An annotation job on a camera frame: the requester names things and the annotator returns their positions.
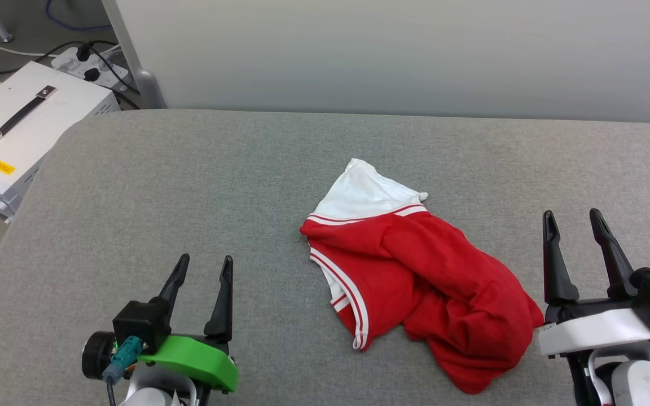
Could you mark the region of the white partition panel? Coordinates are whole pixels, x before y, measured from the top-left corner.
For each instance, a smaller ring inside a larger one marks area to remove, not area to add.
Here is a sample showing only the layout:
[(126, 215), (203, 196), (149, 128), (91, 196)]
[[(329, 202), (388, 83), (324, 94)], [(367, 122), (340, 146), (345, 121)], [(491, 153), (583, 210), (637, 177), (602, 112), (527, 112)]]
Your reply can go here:
[(650, 0), (117, 0), (167, 108), (650, 123)]

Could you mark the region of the white metal equipment box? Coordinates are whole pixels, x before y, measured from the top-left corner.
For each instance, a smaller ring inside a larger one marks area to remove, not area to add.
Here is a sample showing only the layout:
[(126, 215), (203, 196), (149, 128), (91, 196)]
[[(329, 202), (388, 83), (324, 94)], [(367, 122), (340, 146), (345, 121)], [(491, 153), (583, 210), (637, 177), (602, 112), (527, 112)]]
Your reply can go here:
[(39, 63), (0, 84), (0, 215), (15, 217), (44, 158), (68, 128), (119, 110), (111, 90)]

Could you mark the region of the red and white garment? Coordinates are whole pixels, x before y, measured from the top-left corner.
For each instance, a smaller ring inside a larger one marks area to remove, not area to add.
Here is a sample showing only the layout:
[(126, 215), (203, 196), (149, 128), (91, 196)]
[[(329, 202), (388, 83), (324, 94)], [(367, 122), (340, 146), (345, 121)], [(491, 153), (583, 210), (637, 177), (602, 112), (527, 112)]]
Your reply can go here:
[(477, 395), (519, 364), (544, 316), (511, 270), (430, 213), (427, 197), (354, 158), (300, 233), (355, 350), (402, 326)]

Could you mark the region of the white power strip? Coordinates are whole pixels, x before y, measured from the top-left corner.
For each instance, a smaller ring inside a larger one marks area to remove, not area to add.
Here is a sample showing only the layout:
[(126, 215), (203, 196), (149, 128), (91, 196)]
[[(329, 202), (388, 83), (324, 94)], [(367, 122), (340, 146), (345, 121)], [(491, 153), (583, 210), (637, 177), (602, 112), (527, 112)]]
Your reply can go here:
[(125, 85), (131, 81), (131, 74), (128, 69), (111, 61), (111, 52), (104, 51), (101, 56), (98, 56), (92, 51), (88, 61), (79, 62), (76, 57), (77, 49), (77, 47), (65, 49), (52, 59), (51, 67), (82, 80), (84, 80), (83, 72), (91, 68), (98, 68), (101, 75), (96, 82), (92, 82), (93, 84), (118, 91), (125, 90)]

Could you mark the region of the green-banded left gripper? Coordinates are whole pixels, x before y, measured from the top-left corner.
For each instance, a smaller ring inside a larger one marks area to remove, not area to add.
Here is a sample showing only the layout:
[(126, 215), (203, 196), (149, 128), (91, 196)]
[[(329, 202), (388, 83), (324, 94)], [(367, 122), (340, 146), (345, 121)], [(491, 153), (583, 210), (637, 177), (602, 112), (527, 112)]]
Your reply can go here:
[[(182, 254), (160, 291), (159, 297), (173, 310), (179, 289), (186, 279), (189, 254)], [(170, 335), (153, 355), (144, 353), (139, 361), (154, 363), (170, 372), (180, 373), (214, 390), (236, 391), (238, 368), (229, 357), (232, 340), (233, 259), (226, 256), (219, 276), (220, 288), (212, 315), (204, 327), (204, 338)]]

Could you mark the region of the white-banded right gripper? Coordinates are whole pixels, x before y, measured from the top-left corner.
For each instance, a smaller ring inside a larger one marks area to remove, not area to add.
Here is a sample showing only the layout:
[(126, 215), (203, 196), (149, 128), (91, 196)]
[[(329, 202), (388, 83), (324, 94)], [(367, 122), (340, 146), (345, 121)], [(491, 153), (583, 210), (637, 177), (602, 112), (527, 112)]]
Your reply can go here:
[(579, 300), (560, 249), (560, 232), (552, 211), (544, 212), (545, 325), (538, 330), (541, 355), (626, 345), (650, 340), (650, 326), (635, 313), (637, 288), (627, 256), (601, 211), (589, 210), (594, 240), (603, 252), (609, 287), (602, 299)]

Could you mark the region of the grey metal partition post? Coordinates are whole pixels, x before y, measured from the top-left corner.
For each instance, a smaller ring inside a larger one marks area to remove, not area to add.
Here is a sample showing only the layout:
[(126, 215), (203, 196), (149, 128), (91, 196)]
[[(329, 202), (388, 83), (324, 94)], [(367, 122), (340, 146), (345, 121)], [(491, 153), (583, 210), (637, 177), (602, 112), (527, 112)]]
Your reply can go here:
[(142, 101), (148, 109), (165, 109), (167, 105), (161, 95), (159, 85), (152, 72), (142, 68), (134, 43), (126, 28), (123, 14), (117, 5), (118, 0), (102, 0), (114, 33), (119, 39), (124, 57), (129, 65), (132, 79)]

